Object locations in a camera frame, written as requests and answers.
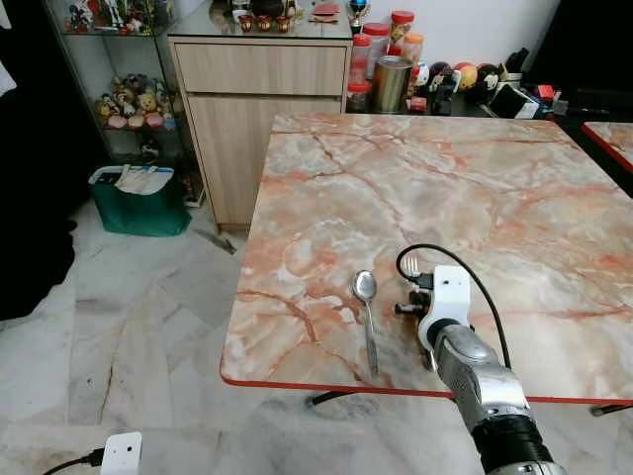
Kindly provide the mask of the green storage bin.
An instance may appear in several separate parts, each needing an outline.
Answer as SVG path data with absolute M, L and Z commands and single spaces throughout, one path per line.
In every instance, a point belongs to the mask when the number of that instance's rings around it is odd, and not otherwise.
M 193 217 L 184 204 L 184 186 L 173 176 L 158 193 L 122 193 L 114 185 L 122 164 L 96 168 L 90 191 L 105 231 L 142 237 L 175 237 L 187 230 Z

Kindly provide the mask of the orange round toy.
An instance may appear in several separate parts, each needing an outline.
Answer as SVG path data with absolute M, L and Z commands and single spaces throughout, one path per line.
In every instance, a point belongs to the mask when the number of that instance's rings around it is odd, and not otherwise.
M 475 63 L 461 62 L 455 67 L 455 80 L 457 81 L 457 90 L 469 91 L 475 82 L 478 81 L 479 67 Z

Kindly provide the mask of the round metal canister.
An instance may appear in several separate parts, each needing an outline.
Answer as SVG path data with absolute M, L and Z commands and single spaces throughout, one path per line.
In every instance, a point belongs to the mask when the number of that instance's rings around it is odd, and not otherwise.
M 406 107 L 406 92 L 411 63 L 398 55 L 376 59 L 371 109 L 379 114 L 398 114 Z

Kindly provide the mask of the white papers bundle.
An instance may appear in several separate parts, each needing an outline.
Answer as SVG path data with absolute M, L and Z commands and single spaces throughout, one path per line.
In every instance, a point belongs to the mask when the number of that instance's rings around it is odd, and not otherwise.
M 148 196 L 161 191 L 173 176 L 175 170 L 170 167 L 159 167 L 155 164 L 124 164 L 114 185 L 122 193 Z

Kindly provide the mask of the silver metal spoon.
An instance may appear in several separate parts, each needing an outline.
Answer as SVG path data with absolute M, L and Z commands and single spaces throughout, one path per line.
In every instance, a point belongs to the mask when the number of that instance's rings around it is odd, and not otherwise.
M 371 375 L 380 374 L 379 357 L 377 357 L 377 344 L 375 341 L 374 298 L 377 284 L 370 270 L 360 270 L 354 273 L 352 293 L 362 304 L 362 321 L 365 326 L 365 347 L 367 352 L 368 367 Z

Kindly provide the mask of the silver metal fork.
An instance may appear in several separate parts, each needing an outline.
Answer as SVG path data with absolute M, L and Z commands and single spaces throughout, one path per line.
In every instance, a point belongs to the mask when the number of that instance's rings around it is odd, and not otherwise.
M 407 252 L 404 256 L 400 257 L 398 266 L 399 272 L 410 282 L 414 282 L 416 277 L 419 277 L 421 273 L 423 273 L 419 258 L 412 252 Z

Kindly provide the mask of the glass display shelf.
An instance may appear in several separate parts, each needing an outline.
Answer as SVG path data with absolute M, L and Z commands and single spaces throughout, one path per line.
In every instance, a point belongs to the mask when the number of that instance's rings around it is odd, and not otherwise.
M 176 0 L 42 0 L 72 64 L 83 100 L 107 149 L 108 164 L 175 170 L 184 203 L 203 207 L 207 190 L 178 89 L 168 29 Z M 153 91 L 161 114 L 144 115 L 138 95 Z

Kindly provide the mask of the black round toy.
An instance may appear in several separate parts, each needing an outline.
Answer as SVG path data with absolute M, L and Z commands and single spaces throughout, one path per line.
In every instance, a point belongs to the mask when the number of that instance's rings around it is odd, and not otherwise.
M 431 92 L 437 91 L 452 73 L 453 68 L 448 62 L 438 60 L 438 62 L 431 63 L 428 69 L 428 78 L 426 78 L 425 82 L 425 92 L 431 94 Z

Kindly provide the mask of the red-lid jar with label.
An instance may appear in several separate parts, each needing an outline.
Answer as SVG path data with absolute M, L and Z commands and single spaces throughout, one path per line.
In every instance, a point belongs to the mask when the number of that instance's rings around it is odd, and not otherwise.
M 410 33 L 412 23 L 415 20 L 415 13 L 408 10 L 394 10 L 390 14 L 390 19 L 392 19 L 390 40 L 392 40 L 393 47 L 398 47 L 402 44 L 404 37 Z

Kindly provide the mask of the tall red-lid plastic jar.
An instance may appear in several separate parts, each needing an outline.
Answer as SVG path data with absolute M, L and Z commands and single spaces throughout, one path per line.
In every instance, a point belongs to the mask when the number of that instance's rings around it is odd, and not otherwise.
M 371 36 L 353 35 L 351 63 L 348 69 L 348 83 L 368 82 L 372 72 L 370 53 L 374 40 Z

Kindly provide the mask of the white slanted box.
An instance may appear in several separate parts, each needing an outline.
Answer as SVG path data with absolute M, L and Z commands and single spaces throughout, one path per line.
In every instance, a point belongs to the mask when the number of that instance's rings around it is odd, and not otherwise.
M 541 103 L 528 92 L 521 90 L 519 86 L 502 83 L 495 91 L 488 108 L 498 118 L 532 121 L 538 117 Z

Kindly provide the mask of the red-edged marble side table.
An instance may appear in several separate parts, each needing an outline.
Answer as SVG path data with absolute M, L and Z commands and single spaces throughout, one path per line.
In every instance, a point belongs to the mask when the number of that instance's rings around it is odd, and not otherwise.
M 584 122 L 582 131 L 610 154 L 625 171 L 633 171 L 632 123 Z

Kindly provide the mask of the small trophy cup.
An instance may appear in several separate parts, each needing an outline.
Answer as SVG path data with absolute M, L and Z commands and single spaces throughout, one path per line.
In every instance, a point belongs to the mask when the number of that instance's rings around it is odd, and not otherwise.
M 347 5 L 348 26 L 353 35 L 360 35 L 365 27 L 365 17 L 370 9 L 368 0 L 345 0 Z

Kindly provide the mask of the dark brown teapot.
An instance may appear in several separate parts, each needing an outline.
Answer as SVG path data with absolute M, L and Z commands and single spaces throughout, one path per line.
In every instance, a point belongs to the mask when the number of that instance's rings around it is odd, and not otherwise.
M 248 10 L 256 17 L 288 17 L 289 0 L 249 0 Z

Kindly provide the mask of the orange snack jar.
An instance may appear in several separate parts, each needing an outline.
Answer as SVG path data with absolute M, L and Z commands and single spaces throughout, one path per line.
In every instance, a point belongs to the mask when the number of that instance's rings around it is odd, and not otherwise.
M 400 58 L 406 60 L 408 66 L 416 67 L 420 61 L 423 50 L 423 36 L 416 33 L 408 33 L 399 41 Z

